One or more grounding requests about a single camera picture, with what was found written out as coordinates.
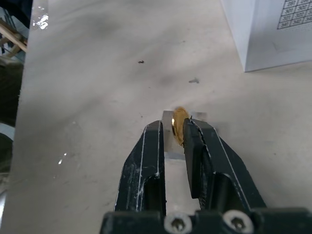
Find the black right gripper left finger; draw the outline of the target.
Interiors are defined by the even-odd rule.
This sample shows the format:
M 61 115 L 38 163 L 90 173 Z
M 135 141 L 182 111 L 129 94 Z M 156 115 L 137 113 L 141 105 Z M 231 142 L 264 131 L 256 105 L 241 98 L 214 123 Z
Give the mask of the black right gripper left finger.
M 115 211 L 156 211 L 166 215 L 164 134 L 161 120 L 149 123 L 126 158 Z

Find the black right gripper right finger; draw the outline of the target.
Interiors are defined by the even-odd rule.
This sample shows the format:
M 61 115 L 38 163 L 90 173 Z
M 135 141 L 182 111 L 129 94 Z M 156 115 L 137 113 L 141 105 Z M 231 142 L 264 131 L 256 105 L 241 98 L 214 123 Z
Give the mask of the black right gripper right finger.
M 201 210 L 266 207 L 244 162 L 212 125 L 185 119 L 183 148 L 191 197 L 198 199 Z

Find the gold coin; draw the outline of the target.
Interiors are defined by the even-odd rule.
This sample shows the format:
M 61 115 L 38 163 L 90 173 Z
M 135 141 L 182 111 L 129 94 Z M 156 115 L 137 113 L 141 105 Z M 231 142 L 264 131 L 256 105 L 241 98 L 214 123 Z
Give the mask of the gold coin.
M 183 107 L 177 107 L 174 109 L 172 114 L 172 131 L 175 140 L 180 146 L 183 146 L 183 125 L 184 120 L 189 119 L 190 114 Z

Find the white box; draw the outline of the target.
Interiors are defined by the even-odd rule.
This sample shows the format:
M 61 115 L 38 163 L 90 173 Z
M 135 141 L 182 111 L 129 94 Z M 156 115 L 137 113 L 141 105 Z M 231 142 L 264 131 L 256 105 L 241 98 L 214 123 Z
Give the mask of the white box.
M 245 72 L 312 61 L 312 23 L 277 30 L 284 0 L 220 0 Z

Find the printed number grid sheet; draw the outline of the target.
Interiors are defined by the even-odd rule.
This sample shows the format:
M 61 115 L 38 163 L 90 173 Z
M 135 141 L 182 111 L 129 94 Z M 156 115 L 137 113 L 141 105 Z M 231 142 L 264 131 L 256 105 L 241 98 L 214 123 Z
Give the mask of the printed number grid sheet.
M 312 0 L 284 0 L 277 30 L 312 23 Z

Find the wooden frame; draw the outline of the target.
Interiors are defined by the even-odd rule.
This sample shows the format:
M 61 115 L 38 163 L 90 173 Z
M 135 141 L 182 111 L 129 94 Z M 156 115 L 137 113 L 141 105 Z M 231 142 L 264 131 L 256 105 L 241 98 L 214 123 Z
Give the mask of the wooden frame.
M 0 52 L 7 58 L 27 52 L 27 39 L 0 18 Z

